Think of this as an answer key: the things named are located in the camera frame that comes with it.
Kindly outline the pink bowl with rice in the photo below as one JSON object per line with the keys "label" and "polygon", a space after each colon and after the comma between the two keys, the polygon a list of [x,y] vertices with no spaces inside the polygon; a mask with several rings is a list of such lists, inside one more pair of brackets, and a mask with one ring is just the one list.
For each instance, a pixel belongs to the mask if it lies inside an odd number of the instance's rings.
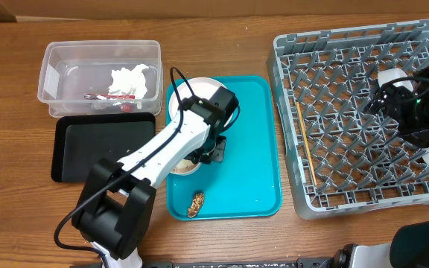
{"label": "pink bowl with rice", "polygon": [[174,167],[171,173],[180,176],[187,176],[197,171],[200,166],[201,162],[195,164],[191,160],[183,159]]}

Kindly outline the grey-green bowl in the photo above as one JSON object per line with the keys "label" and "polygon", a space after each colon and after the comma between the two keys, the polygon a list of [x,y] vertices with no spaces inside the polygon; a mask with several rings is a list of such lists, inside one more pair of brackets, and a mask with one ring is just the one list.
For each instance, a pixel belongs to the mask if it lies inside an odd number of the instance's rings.
{"label": "grey-green bowl", "polygon": [[[378,72],[377,80],[378,85],[382,87],[385,83],[398,78],[406,77],[407,74],[400,68],[391,68]],[[396,82],[393,84],[395,87],[403,86],[410,92],[413,92],[413,85],[409,80]]]}

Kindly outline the brown food scrap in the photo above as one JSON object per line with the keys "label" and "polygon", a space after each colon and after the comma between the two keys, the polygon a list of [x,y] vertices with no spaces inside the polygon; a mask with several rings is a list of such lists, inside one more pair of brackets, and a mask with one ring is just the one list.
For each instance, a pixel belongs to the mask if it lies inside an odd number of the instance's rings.
{"label": "brown food scrap", "polygon": [[204,193],[197,193],[192,199],[191,206],[188,208],[187,217],[196,217],[204,204]]}

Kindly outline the large white plate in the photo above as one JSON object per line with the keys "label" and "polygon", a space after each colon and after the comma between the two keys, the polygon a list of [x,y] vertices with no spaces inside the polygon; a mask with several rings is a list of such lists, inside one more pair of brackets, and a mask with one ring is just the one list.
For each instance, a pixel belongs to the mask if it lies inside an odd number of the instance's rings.
{"label": "large white plate", "polygon": [[[223,84],[215,79],[208,77],[196,77],[188,80],[189,85],[193,89],[194,94],[199,98],[204,98],[209,100],[213,94],[221,87]],[[189,98],[192,96],[192,93],[188,89],[188,86],[182,80],[181,84],[177,86],[177,91],[181,100]],[[172,119],[175,119],[175,122],[179,121],[179,103],[177,96],[174,92],[168,94],[168,105],[167,105],[167,123],[170,123]],[[197,115],[191,110],[185,110],[183,112],[183,123],[187,125],[196,124],[198,125],[203,121],[203,118]]]}

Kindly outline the white tissue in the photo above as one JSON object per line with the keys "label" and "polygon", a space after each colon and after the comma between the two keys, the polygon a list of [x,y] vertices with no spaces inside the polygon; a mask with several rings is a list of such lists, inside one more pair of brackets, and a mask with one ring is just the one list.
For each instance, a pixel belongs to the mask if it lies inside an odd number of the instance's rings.
{"label": "white tissue", "polygon": [[147,94],[144,70],[149,69],[145,64],[138,64],[132,70],[123,67],[112,70],[112,85],[109,86],[111,95],[133,95],[135,99],[142,99]]}

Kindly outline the red snack wrapper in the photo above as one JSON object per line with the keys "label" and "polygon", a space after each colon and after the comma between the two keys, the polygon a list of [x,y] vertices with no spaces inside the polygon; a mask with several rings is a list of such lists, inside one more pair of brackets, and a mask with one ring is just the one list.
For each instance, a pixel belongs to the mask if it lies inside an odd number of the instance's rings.
{"label": "red snack wrapper", "polygon": [[118,108],[122,112],[130,112],[132,110],[133,101],[136,99],[136,96],[87,93],[84,95],[84,98],[86,100],[95,101],[95,103],[92,103],[91,106],[96,110]]}

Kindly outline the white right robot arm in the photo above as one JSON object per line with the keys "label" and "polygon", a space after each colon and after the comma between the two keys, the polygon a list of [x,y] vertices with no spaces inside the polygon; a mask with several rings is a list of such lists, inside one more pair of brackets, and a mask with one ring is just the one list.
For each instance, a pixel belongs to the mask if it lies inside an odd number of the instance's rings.
{"label": "white right robot arm", "polygon": [[[429,66],[412,76],[399,68],[378,74],[372,100],[365,108],[398,123],[398,137],[427,149],[429,166]],[[429,221],[401,227],[390,243],[348,244],[324,267],[429,267]]]}

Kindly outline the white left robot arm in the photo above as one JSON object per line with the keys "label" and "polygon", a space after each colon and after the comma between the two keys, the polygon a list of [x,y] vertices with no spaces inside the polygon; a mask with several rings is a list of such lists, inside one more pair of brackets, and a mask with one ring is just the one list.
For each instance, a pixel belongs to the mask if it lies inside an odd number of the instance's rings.
{"label": "white left robot arm", "polygon": [[238,108],[237,100],[184,99],[176,116],[136,152],[89,172],[68,215],[103,267],[140,267],[137,247],[147,232],[158,187],[185,158],[207,162]]}

